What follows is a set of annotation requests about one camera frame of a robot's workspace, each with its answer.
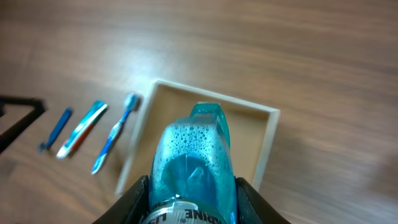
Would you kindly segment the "blue white toothbrush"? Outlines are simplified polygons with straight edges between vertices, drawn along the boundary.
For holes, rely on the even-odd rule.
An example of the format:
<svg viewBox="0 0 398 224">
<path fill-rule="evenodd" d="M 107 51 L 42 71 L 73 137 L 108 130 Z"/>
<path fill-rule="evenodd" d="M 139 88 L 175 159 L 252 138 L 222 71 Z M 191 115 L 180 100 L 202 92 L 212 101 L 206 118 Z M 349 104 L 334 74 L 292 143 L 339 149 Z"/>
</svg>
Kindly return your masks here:
<svg viewBox="0 0 398 224">
<path fill-rule="evenodd" d="M 105 142 L 104 147 L 102 148 L 101 152 L 98 154 L 93 167 L 91 168 L 91 175 L 95 175 L 99 172 L 99 170 L 102 168 L 103 164 L 106 161 L 106 158 L 113 146 L 113 144 L 116 142 L 120 132 L 123 130 L 124 124 L 130 115 L 130 113 L 134 110 L 137 109 L 139 106 L 139 102 L 141 100 L 141 97 L 136 94 L 136 93 L 131 93 L 129 94 L 125 101 L 124 101 L 124 107 L 125 111 L 119 121 L 112 127 L 112 129 L 109 132 L 108 138 Z"/>
</svg>

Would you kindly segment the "white cardboard open box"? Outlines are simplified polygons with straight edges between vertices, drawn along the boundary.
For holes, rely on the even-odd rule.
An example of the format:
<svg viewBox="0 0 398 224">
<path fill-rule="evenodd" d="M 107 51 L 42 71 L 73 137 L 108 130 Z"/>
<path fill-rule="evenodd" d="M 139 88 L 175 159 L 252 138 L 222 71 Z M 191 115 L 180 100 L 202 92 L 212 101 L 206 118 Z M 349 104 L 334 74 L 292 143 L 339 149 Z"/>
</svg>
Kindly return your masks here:
<svg viewBox="0 0 398 224">
<path fill-rule="evenodd" d="M 179 117 L 188 116 L 201 101 L 221 105 L 229 126 L 234 173 L 256 190 L 260 188 L 280 111 L 193 86 L 157 80 L 142 100 L 116 195 L 122 195 L 139 177 L 150 173 L 165 127 Z"/>
</svg>

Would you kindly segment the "blue mouthwash bottle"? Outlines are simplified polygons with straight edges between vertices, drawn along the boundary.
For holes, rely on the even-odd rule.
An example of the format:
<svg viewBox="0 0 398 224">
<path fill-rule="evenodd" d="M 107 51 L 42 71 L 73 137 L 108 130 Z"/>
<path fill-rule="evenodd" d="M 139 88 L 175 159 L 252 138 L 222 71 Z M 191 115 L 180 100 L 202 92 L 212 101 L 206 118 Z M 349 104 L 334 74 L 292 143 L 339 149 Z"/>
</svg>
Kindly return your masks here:
<svg viewBox="0 0 398 224">
<path fill-rule="evenodd" d="M 229 127 L 218 103 L 170 123 L 155 152 L 143 223 L 236 223 Z"/>
</svg>

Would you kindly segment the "teal red toothpaste tube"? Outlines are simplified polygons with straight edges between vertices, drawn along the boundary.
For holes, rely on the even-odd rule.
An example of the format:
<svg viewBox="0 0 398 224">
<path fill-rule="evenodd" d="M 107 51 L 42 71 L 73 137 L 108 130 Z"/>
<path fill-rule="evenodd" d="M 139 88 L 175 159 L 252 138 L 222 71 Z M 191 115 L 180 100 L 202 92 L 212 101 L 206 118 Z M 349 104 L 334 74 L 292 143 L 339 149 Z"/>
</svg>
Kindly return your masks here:
<svg viewBox="0 0 398 224">
<path fill-rule="evenodd" d="M 105 102 L 96 100 L 86 115 L 84 115 L 78 123 L 77 127 L 71 132 L 69 138 L 62 144 L 61 148 L 57 152 L 56 158 L 64 159 L 74 149 L 76 149 L 84 135 L 97 122 L 99 117 L 107 110 L 107 108 L 108 105 Z"/>
</svg>

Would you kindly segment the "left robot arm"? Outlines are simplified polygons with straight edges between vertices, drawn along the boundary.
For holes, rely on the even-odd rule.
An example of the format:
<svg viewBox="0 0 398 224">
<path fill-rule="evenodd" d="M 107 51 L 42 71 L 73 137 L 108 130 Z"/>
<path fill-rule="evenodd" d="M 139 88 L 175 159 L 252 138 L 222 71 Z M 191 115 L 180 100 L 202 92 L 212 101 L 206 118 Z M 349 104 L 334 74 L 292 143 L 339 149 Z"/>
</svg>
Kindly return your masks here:
<svg viewBox="0 0 398 224">
<path fill-rule="evenodd" d="M 46 110 L 41 99 L 1 95 L 1 116 L 5 115 L 5 105 L 31 106 L 33 110 L 1 134 L 1 153 Z"/>
</svg>

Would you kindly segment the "blue razor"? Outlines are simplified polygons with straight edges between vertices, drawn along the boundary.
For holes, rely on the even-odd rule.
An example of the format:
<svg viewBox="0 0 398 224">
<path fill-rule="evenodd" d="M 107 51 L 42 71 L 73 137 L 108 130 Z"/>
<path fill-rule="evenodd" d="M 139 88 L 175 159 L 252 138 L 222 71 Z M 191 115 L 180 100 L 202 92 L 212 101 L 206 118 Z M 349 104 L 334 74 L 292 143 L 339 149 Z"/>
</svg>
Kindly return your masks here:
<svg viewBox="0 0 398 224">
<path fill-rule="evenodd" d="M 62 132 L 62 129 L 65 127 L 66 123 L 72 116 L 73 109 L 68 107 L 65 109 L 63 114 L 61 115 L 58 123 L 55 125 L 54 129 L 49 135 L 47 142 L 41 142 L 38 146 L 39 152 L 49 151 L 52 144 L 57 140 L 58 136 Z"/>
</svg>

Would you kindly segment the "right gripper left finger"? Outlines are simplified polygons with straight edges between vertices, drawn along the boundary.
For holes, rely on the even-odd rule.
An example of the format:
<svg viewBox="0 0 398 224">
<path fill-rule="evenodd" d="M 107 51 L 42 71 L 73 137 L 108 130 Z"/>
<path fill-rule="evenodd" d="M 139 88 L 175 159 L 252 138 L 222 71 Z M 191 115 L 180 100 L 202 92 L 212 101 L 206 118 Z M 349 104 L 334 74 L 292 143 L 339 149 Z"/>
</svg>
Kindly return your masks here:
<svg viewBox="0 0 398 224">
<path fill-rule="evenodd" d="M 149 176 L 140 177 L 93 224 L 136 224 L 149 211 Z"/>
</svg>

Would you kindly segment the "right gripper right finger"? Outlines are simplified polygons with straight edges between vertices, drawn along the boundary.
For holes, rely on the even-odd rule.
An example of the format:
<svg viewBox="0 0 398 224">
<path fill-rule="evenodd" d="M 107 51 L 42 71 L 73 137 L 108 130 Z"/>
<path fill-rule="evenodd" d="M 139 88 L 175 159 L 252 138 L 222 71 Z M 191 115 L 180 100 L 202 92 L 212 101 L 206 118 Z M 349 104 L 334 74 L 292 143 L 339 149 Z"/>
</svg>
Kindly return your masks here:
<svg viewBox="0 0 398 224">
<path fill-rule="evenodd" d="M 235 178 L 237 193 L 237 223 L 290 224 L 243 177 Z"/>
</svg>

